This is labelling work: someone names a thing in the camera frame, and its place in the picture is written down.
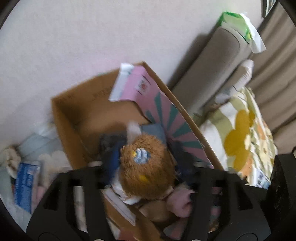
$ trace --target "blue package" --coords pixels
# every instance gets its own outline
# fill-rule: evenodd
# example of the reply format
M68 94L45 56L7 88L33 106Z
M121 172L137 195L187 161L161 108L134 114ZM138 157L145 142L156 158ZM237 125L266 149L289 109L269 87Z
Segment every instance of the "blue package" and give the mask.
M36 194L40 167L20 163L15 181L15 204L32 213L32 196Z

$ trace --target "curtain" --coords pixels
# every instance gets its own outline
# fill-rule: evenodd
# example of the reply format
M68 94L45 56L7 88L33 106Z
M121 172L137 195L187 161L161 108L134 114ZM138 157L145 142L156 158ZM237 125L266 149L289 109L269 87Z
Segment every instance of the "curtain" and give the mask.
M278 4L260 33L266 51L252 54L252 88L279 153L296 146L296 27Z

